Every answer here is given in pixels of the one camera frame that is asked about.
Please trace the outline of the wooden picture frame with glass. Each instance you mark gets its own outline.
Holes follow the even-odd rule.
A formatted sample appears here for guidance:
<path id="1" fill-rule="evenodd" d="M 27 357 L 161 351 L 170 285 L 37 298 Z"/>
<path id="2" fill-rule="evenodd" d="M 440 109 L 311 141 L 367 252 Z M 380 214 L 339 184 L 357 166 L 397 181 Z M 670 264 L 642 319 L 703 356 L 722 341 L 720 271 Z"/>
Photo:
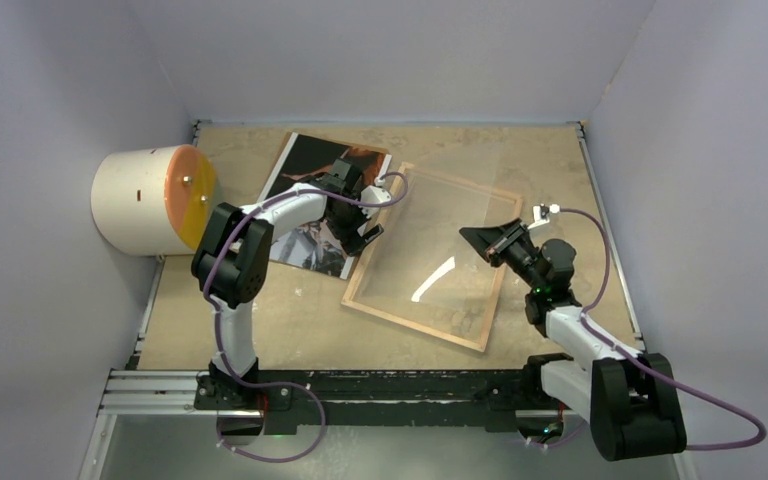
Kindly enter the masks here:
<path id="1" fill-rule="evenodd" d="M 462 227 L 520 217 L 517 193 L 404 163 L 404 198 L 378 216 L 383 234 L 359 257 L 342 304 L 477 352 L 485 350 L 505 268 L 493 268 Z"/>

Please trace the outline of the printed photo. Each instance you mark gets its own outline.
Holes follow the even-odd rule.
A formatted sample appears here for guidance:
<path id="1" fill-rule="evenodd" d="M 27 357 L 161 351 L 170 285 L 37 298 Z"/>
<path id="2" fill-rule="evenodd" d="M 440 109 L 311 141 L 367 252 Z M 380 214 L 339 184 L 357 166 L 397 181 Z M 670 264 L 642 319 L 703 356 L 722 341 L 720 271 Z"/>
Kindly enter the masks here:
<path id="1" fill-rule="evenodd" d="M 355 257 L 342 241 L 374 227 L 376 209 L 359 199 L 365 187 L 381 187 L 390 163 L 385 149 L 291 133 L 258 197 L 260 217 L 274 224 L 270 259 L 347 279 Z"/>

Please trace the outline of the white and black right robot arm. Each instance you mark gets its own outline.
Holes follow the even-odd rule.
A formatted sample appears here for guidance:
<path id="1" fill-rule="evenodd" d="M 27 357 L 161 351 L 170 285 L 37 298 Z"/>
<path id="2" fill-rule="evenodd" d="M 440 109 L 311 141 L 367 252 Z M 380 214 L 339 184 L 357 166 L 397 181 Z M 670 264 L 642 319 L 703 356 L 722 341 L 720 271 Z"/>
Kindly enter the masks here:
<path id="1" fill-rule="evenodd" d="M 535 246 L 518 220 L 459 233 L 490 266 L 509 267 L 529 286 L 528 322 L 563 349 L 528 358 L 521 392 L 529 404 L 544 407 L 555 399 L 577 413 L 608 461 L 685 450 L 669 361 L 623 344 L 591 320 L 571 287 L 576 251 L 569 243 L 553 238 Z"/>

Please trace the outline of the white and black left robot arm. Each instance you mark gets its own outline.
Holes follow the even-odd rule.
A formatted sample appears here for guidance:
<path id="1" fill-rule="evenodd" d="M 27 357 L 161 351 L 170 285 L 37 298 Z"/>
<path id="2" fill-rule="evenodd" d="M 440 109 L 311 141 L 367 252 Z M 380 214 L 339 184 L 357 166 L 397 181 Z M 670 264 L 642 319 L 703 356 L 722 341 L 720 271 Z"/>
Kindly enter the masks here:
<path id="1" fill-rule="evenodd" d="M 257 399 L 253 303 L 265 284 L 272 245 L 311 222 L 325 222 L 342 252 L 357 256 L 383 232 L 364 227 L 382 208 L 398 202 L 382 181 L 367 185 L 362 170 L 336 161 L 328 171 L 308 175 L 287 190 L 258 203 L 215 207 L 191 264 L 214 316 L 216 352 L 210 375 L 232 408 Z"/>

